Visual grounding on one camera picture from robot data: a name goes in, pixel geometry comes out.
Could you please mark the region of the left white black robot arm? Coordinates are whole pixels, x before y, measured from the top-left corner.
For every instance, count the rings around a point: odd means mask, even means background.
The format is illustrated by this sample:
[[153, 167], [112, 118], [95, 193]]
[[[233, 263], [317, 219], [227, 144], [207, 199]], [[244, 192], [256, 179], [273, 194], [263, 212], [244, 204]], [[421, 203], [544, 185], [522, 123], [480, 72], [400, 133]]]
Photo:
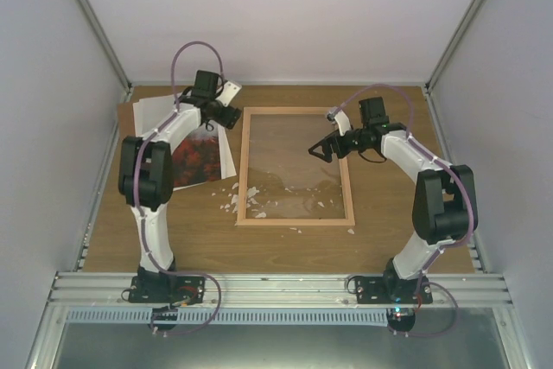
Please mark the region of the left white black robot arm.
[[174, 189], [172, 155], [203, 124], [214, 121], [227, 129], [241, 110], [231, 106], [242, 86], [216, 73], [199, 71], [193, 86], [174, 97], [167, 114], [141, 136], [127, 136], [121, 147], [118, 190], [135, 217], [141, 259], [139, 274], [152, 277], [148, 292], [159, 303], [178, 292], [175, 255], [168, 240], [167, 205]]

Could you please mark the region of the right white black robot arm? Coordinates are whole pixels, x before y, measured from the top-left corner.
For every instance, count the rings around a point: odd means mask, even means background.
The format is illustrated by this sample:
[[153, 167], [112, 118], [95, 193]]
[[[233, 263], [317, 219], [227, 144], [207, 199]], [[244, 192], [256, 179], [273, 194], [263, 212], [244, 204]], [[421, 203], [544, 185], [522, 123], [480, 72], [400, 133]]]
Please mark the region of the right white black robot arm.
[[392, 123], [382, 98], [359, 102], [362, 125], [352, 127], [339, 107], [327, 113], [335, 130], [309, 148], [324, 162], [352, 152], [373, 150], [394, 162], [415, 184], [411, 221], [414, 232], [386, 265], [380, 287], [386, 300], [401, 304], [415, 296], [429, 267], [448, 248], [470, 239], [478, 223], [474, 173], [442, 160], [420, 144], [402, 123]]

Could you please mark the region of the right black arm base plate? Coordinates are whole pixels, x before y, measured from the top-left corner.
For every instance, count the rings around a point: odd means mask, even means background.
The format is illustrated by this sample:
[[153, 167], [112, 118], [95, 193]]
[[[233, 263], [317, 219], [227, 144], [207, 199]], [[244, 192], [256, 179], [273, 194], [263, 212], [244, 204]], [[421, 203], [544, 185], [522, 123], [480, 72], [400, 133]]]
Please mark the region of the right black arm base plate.
[[345, 289], [355, 295], [358, 304], [389, 304], [393, 306], [416, 306], [431, 304], [431, 290], [425, 291], [422, 286], [417, 293], [417, 279], [396, 280], [381, 275], [355, 275], [345, 281]]

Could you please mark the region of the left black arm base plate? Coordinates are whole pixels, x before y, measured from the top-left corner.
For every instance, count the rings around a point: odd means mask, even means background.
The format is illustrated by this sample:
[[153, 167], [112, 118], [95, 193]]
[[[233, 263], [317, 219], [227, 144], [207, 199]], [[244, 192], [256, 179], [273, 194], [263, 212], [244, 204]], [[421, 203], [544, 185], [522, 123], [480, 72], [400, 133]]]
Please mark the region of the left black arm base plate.
[[131, 303], [167, 303], [192, 305], [203, 302], [204, 277], [176, 277], [150, 274], [132, 278], [124, 299]]

